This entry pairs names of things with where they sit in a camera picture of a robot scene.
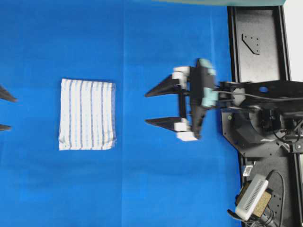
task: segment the blue surface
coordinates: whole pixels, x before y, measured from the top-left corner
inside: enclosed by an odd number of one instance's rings
[[[0,226],[239,226],[235,150],[211,111],[203,139],[184,143],[144,119],[175,116],[177,98],[144,93],[171,73],[212,61],[229,80],[225,7],[103,0],[0,3]],[[59,151],[62,78],[117,84],[117,145]]]

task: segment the white wall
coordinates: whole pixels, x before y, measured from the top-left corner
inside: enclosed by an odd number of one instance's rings
[[[303,0],[286,0],[284,13],[292,80],[303,81]]]

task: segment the white electronic device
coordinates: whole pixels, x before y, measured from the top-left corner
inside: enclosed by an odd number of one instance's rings
[[[267,186],[268,180],[266,180],[265,176],[255,175],[236,207],[235,213],[241,219],[247,221],[250,218],[263,193],[267,189]]]

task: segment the folded towel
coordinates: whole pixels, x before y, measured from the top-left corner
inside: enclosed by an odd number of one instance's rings
[[[62,79],[59,150],[106,150],[116,143],[113,83]]]

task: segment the white fingertip pad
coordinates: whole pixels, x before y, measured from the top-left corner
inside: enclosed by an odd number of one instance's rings
[[[185,142],[198,140],[192,131],[177,132],[177,138]]]

